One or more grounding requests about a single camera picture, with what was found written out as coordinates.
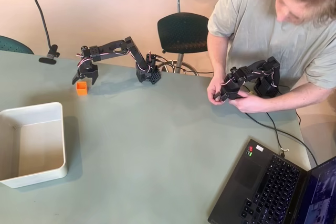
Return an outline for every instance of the gray t-shirt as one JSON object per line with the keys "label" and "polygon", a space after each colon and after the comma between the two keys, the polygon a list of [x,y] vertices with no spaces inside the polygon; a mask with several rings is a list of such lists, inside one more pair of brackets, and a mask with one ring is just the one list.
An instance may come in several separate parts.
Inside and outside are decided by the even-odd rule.
{"label": "gray t-shirt", "polygon": [[319,87],[336,87],[336,21],[281,23],[275,0],[219,0],[208,29],[229,37],[227,72],[274,56],[281,65],[280,84],[292,87],[306,73]]}

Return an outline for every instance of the chair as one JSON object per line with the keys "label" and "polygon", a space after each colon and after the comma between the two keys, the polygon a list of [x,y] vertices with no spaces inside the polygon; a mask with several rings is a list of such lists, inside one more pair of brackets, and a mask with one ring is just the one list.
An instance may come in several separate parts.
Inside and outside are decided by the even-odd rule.
{"label": "chair", "polygon": [[10,52],[22,52],[33,55],[33,51],[19,41],[0,36],[0,50]]}
{"label": "chair", "polygon": [[178,59],[164,62],[159,68],[168,71],[167,66],[171,66],[173,72],[180,73],[180,67],[183,66],[198,76],[191,65],[183,62],[183,57],[184,54],[207,51],[207,23],[208,18],[204,16],[181,12],[180,0],[177,0],[177,13],[160,19],[157,30],[163,53],[178,54]]}

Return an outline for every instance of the chair seat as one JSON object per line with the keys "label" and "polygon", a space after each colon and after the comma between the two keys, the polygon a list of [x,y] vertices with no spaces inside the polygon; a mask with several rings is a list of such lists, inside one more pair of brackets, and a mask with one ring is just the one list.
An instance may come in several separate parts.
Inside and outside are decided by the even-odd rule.
{"label": "chair seat", "polygon": [[191,54],[207,51],[207,17],[175,13],[160,19],[157,24],[161,47],[166,52]]}

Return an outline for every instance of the light green table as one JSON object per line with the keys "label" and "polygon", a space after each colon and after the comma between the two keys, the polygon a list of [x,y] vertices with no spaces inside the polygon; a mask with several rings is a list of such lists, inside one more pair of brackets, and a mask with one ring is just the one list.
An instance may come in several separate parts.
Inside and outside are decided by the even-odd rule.
{"label": "light green table", "polygon": [[[19,189],[0,184],[0,223],[205,224],[250,138],[278,152],[274,131],[207,101],[209,78],[163,73],[151,85],[135,69],[100,64],[89,95],[78,97],[76,61],[38,58],[0,51],[0,111],[60,102],[69,173]],[[294,111],[271,116],[301,138]],[[280,140],[287,159],[310,168],[304,147]]]}

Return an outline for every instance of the robotic arm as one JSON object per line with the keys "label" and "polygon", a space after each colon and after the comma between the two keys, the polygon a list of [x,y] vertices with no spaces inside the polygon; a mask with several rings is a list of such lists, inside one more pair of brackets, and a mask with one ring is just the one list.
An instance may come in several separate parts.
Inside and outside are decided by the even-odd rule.
{"label": "robotic arm", "polygon": [[82,54],[77,55],[81,57],[81,60],[77,65],[78,70],[72,79],[72,84],[75,84],[79,79],[87,77],[92,78],[92,85],[94,85],[98,78],[98,66],[92,62],[123,56],[128,53],[130,53],[136,61],[136,75],[140,82],[147,80],[155,84],[161,78],[161,74],[156,66],[156,55],[149,53],[146,59],[144,59],[131,37],[125,40],[114,41],[100,47],[93,46],[88,48],[87,46],[83,46],[81,51]]}
{"label": "robotic arm", "polygon": [[253,63],[248,67],[233,67],[222,84],[220,93],[215,94],[214,99],[220,97],[221,101],[226,99],[235,100],[241,98],[238,91],[247,81],[257,79],[254,90],[260,97],[275,97],[278,93],[280,81],[280,63],[270,57],[267,62],[264,60]]}

